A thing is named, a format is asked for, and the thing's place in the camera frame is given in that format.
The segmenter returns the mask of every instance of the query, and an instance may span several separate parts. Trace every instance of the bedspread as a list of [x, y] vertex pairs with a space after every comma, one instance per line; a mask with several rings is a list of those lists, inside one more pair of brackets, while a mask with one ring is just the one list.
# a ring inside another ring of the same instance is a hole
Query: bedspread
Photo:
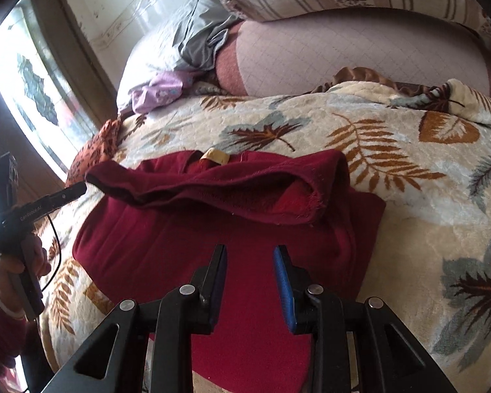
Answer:
[[[358, 299], [380, 296], [458, 392], [485, 393], [491, 386], [491, 99], [457, 80], [417, 96], [366, 81], [326, 89], [262, 99], [180, 99], [127, 119], [114, 160], [134, 168], [144, 159], [210, 147], [291, 157], [344, 152], [351, 184], [387, 202]], [[114, 306], [71, 254], [100, 198], [89, 185], [55, 220], [62, 266], [40, 325], [54, 369]], [[42, 241], [55, 266], [50, 229]], [[194, 379], [197, 392], [223, 391]]]

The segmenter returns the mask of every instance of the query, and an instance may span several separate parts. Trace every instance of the pink floral cloth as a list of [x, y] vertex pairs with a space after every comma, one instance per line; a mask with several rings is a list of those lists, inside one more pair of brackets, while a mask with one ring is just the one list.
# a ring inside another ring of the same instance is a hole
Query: pink floral cloth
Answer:
[[185, 71], [158, 72], [149, 85], [132, 91], [133, 111], [148, 114], [157, 107], [173, 103], [182, 95], [182, 89], [192, 86], [196, 74]]

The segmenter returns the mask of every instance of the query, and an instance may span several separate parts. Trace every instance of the garment label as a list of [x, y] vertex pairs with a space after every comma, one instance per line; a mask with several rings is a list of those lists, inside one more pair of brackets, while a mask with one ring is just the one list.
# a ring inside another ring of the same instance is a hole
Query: garment label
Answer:
[[209, 148], [209, 150], [202, 155], [201, 160], [207, 159], [215, 162], [216, 164], [226, 165], [229, 162], [229, 155], [215, 148]]

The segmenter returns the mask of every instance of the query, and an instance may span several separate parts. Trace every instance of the human hand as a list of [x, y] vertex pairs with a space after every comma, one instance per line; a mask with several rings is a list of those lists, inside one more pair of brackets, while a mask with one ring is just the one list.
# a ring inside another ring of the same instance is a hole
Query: human hand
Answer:
[[[31, 270], [37, 277], [45, 276], [51, 271], [51, 264], [47, 262], [47, 252], [42, 248], [42, 241], [35, 234], [29, 234], [22, 242], [22, 249], [32, 248], [34, 259]], [[24, 271], [24, 264], [12, 256], [0, 256], [0, 300], [10, 311], [18, 313], [22, 310], [22, 302], [14, 290], [8, 273], [20, 274]]]

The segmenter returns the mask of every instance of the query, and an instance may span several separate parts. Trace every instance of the pink quilted cushion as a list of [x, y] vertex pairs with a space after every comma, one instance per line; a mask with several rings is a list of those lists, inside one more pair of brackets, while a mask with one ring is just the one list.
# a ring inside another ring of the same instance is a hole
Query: pink quilted cushion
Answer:
[[231, 30], [216, 71], [234, 95], [301, 94], [344, 66], [404, 83], [449, 78], [491, 96], [491, 53], [466, 28], [401, 10], [357, 8], [243, 22]]

